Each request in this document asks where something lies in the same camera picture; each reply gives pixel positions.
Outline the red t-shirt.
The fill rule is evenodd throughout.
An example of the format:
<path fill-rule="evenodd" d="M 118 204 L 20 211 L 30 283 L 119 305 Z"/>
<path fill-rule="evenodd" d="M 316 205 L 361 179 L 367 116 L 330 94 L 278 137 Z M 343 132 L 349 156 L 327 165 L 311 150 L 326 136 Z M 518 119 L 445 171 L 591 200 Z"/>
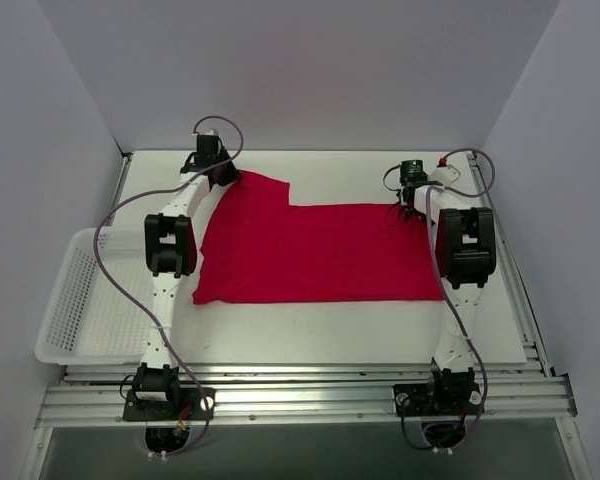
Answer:
<path fill-rule="evenodd" d="M 385 204 L 299 206 L 290 185 L 243 172 L 200 247 L 196 305 L 439 301 L 424 222 L 391 225 Z"/>

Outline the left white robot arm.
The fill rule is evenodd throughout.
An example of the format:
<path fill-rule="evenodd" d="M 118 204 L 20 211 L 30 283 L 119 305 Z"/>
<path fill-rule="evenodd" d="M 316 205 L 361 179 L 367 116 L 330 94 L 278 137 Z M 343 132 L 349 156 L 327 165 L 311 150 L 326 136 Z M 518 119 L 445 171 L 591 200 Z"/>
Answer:
<path fill-rule="evenodd" d="M 215 185 L 226 186 L 239 178 L 216 130 L 194 137 L 196 147 L 180 169 L 177 190 L 159 212 L 144 220 L 145 260 L 152 275 L 151 312 L 156 321 L 150 327 L 132 392 L 159 419 L 174 417 L 182 405 L 171 333 L 177 293 L 197 268 L 192 217 Z"/>

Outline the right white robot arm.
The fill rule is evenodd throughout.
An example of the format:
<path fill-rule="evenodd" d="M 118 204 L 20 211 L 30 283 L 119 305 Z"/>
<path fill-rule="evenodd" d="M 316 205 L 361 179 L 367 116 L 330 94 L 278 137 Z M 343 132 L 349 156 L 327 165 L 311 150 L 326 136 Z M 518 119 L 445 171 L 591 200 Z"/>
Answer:
<path fill-rule="evenodd" d="M 442 158 L 428 174 L 423 161 L 398 165 L 397 197 L 406 218 L 425 221 L 429 253 L 446 310 L 433 355 L 434 381 L 424 388 L 424 400 L 444 413 L 462 402 L 479 405 L 482 394 L 474 366 L 484 367 L 472 342 L 478 305 L 496 269 L 496 240 L 491 209 L 467 201 L 475 196 L 453 186 L 460 172 Z"/>

